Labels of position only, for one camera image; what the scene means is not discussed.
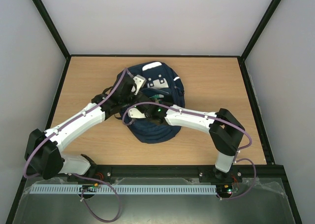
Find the navy blue backpack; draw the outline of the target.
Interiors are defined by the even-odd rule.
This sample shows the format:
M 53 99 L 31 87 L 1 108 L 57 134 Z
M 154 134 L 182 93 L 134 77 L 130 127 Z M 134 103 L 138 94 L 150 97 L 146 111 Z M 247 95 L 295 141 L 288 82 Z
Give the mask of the navy blue backpack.
M 166 63 L 152 61 L 131 66 L 128 70 L 133 75 L 146 78 L 146 84 L 140 92 L 149 99 L 153 95 L 161 94 L 164 99 L 156 102 L 170 102 L 185 107 L 184 85 L 178 74 Z M 166 142 L 181 129 L 180 126 L 156 125 L 146 119 L 138 119 L 128 128 L 140 142 L 147 144 Z

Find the green cap marker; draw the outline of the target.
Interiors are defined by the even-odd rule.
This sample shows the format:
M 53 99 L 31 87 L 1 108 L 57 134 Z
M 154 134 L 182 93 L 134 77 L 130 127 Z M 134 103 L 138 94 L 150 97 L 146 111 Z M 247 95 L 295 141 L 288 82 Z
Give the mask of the green cap marker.
M 150 97 L 150 99 L 153 99 L 154 101 L 159 101 L 164 99 L 164 95 L 157 94 Z

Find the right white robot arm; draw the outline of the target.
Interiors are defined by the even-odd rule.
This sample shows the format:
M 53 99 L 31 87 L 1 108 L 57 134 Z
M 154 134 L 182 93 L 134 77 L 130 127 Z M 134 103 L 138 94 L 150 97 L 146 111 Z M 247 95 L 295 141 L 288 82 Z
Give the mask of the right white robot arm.
M 152 103 L 134 106 L 128 114 L 133 119 L 147 119 L 157 124 L 181 126 L 209 134 L 218 151 L 215 176 L 222 181 L 231 176 L 232 164 L 246 132 L 228 110 L 200 112 L 185 109 L 175 104 L 166 106 Z

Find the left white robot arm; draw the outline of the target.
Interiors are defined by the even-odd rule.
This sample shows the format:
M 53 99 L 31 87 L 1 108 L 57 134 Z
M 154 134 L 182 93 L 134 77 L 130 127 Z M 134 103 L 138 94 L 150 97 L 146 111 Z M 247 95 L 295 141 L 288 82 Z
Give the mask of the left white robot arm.
M 86 155 L 67 155 L 65 148 L 91 127 L 104 122 L 130 104 L 146 84 L 140 75 L 132 75 L 125 69 L 114 86 L 96 95 L 81 111 L 63 123 L 41 132 L 35 129 L 29 135 L 25 153 L 26 164 L 23 171 L 31 166 L 35 175 L 50 179 L 58 174 L 84 175 L 91 167 L 92 160 Z

